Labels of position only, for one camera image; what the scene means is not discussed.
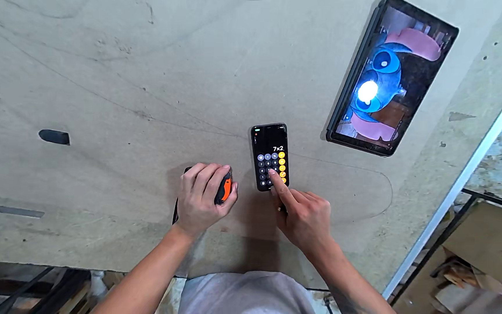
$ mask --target tablet screen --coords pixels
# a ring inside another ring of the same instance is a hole
[[[335,131],[394,150],[457,33],[410,4],[389,1]]]

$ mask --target tattoo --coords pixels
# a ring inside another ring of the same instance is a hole
[[[342,314],[374,314],[373,311],[361,307],[357,302],[351,299],[350,296],[338,290],[336,287],[329,285],[329,290]]]

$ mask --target forearm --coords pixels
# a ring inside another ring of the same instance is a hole
[[[173,225],[94,313],[154,313],[193,238]]]
[[[306,254],[329,286],[342,313],[395,313],[331,240]]]

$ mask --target smartphone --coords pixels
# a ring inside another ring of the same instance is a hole
[[[458,36],[458,28],[403,1],[373,11],[326,139],[391,156]]]
[[[274,169],[289,185],[288,127],[286,124],[256,125],[251,128],[251,146],[257,189],[266,192],[272,188],[268,174]]]

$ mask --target stitch cartoon character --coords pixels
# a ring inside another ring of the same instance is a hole
[[[393,127],[377,121],[370,113],[383,109],[394,96],[406,92],[401,86],[401,62],[397,53],[412,53],[435,61],[441,49],[434,39],[413,28],[388,35],[382,32],[378,36],[343,118],[351,121],[354,129],[369,139],[390,141],[395,134]],[[376,84],[376,94],[373,99],[363,101],[358,95],[364,83],[369,81]]]

